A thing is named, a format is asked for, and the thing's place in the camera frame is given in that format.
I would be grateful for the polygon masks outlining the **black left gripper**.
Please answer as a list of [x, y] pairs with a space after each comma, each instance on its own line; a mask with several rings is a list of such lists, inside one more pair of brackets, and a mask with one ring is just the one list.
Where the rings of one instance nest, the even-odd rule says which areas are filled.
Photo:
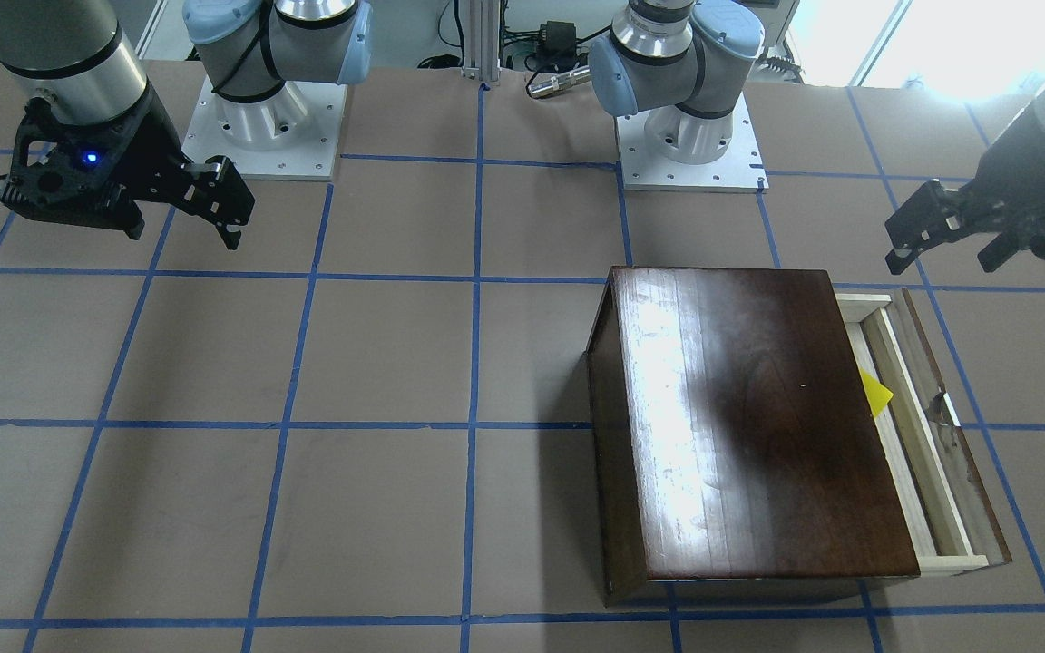
[[901, 276], [927, 249], [974, 234], [994, 234], [978, 253], [994, 273], [1017, 252], [1045, 259], [1045, 131], [1031, 107], [1021, 111], [980, 158], [960, 189], [928, 180], [885, 224], [884, 264]]

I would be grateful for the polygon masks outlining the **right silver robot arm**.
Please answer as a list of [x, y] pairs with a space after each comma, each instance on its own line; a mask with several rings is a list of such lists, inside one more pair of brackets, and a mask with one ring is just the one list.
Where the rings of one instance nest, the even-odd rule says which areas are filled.
[[[366, 1], [187, 1], [217, 123], [238, 148], [294, 141], [312, 115], [299, 83], [357, 85], [370, 69]], [[0, 1], [0, 64], [28, 100], [0, 202], [21, 218], [139, 239], [140, 202], [205, 219], [236, 249], [256, 199], [223, 153], [183, 151], [107, 1]]]

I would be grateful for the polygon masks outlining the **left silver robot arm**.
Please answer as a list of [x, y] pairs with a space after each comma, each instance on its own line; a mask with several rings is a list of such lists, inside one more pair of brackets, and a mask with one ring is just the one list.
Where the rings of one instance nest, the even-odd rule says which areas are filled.
[[[680, 164], [716, 161], [763, 49], [754, 13], [734, 1], [630, 1], [593, 38], [594, 94], [616, 117], [648, 115], [652, 149]], [[960, 189], [928, 180], [884, 224], [896, 276], [927, 249], [992, 234], [978, 260], [988, 273], [1017, 252], [1045, 259], [1045, 87], [992, 142]]]

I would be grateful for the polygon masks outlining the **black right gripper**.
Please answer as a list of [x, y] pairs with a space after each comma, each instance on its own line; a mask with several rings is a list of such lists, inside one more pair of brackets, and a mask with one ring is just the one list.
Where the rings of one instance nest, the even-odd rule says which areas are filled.
[[[241, 228], [250, 220], [256, 199], [235, 162], [224, 154], [193, 161], [182, 151], [169, 112], [152, 86], [132, 107], [133, 125], [119, 162], [119, 182], [135, 200], [153, 201], [199, 216], [217, 228], [220, 243], [239, 247]], [[145, 220], [140, 210], [121, 211], [119, 228], [127, 239], [141, 239]]]

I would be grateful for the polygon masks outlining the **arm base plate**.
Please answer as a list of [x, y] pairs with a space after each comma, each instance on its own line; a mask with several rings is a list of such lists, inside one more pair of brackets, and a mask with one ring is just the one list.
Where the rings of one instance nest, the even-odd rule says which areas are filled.
[[204, 80], [182, 149], [193, 161], [223, 154], [245, 180], [332, 181], [351, 87], [287, 81], [256, 103], [220, 98]]
[[625, 190], [757, 193], [770, 187], [746, 98], [706, 120], [675, 106], [616, 119]]

